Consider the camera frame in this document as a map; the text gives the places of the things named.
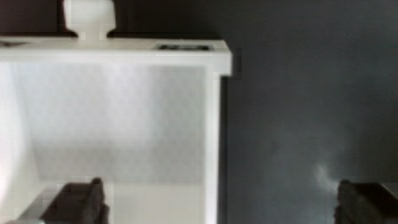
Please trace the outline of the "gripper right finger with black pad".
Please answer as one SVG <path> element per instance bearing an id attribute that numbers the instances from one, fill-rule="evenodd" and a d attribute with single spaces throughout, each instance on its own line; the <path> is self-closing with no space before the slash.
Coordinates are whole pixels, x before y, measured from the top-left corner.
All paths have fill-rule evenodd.
<path id="1" fill-rule="evenodd" d="M 340 182 L 334 224 L 398 224 L 398 197 L 381 183 Z"/>

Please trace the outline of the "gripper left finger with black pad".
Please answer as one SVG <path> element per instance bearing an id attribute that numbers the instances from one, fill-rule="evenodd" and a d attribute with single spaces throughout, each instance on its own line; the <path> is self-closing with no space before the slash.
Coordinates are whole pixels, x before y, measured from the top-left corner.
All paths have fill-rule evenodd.
<path id="1" fill-rule="evenodd" d="M 68 183 L 41 215 L 45 224 L 109 224 L 104 181 Z"/>

